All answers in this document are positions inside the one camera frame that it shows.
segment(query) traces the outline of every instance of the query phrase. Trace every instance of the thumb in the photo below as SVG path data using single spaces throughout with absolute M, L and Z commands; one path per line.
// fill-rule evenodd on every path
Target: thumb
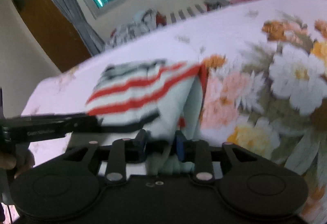
M 0 168 L 11 170 L 16 166 L 16 159 L 13 155 L 0 152 Z

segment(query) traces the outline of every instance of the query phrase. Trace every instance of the pink flower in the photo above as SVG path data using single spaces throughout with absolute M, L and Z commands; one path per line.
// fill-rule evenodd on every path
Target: pink flower
M 221 97 L 227 98 L 228 101 L 235 101 L 248 90 L 250 84 L 249 74 L 232 72 L 224 78 Z
M 219 99 L 222 87 L 223 85 L 219 78 L 209 76 L 204 98 L 204 106 Z
M 216 100 L 204 107 L 201 127 L 219 128 L 227 126 L 239 116 L 233 102 Z

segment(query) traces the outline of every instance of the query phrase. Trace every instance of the floral pattern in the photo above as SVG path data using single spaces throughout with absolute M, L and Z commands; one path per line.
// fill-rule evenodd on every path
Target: floral pattern
M 315 29 L 327 38 L 327 21 L 317 20 Z M 254 43 L 242 62 L 205 59 L 201 128 L 304 172 L 310 192 L 301 216 L 316 224 L 327 220 L 327 42 L 312 39 L 309 30 L 282 13 L 262 27 L 275 50 Z

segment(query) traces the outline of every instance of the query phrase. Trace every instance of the brown wardrobe door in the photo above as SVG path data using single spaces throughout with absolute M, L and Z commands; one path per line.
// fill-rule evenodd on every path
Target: brown wardrobe door
M 74 26 L 51 0 L 13 2 L 34 38 L 61 72 L 91 57 Z

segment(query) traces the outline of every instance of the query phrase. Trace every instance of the yellow flower center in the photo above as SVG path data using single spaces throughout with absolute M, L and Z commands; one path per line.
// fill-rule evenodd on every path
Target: yellow flower center
M 304 67 L 295 69 L 294 74 L 298 80 L 302 80 L 302 79 L 309 80 L 308 69 L 306 69 Z

